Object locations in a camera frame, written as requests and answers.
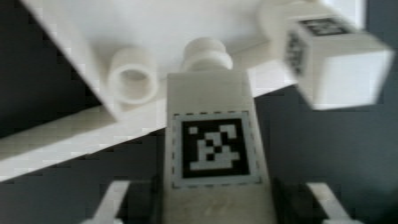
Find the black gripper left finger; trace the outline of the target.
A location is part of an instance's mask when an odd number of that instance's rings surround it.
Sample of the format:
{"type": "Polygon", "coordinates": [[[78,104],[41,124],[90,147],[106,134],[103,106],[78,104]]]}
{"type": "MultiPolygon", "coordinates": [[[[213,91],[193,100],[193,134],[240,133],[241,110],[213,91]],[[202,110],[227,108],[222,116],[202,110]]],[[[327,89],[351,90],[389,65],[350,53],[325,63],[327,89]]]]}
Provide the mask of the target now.
{"type": "Polygon", "coordinates": [[[115,180],[81,224],[158,224],[158,193],[151,180],[115,180]]]}

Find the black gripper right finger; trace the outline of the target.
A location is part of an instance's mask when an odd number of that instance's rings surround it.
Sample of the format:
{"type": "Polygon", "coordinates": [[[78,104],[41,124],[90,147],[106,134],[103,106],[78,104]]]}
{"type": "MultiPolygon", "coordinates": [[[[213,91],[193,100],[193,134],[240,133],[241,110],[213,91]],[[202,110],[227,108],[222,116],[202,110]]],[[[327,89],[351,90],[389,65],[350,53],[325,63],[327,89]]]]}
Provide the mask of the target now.
{"type": "Polygon", "coordinates": [[[279,224],[362,224],[323,182],[286,184],[275,179],[273,202],[279,224]]]}

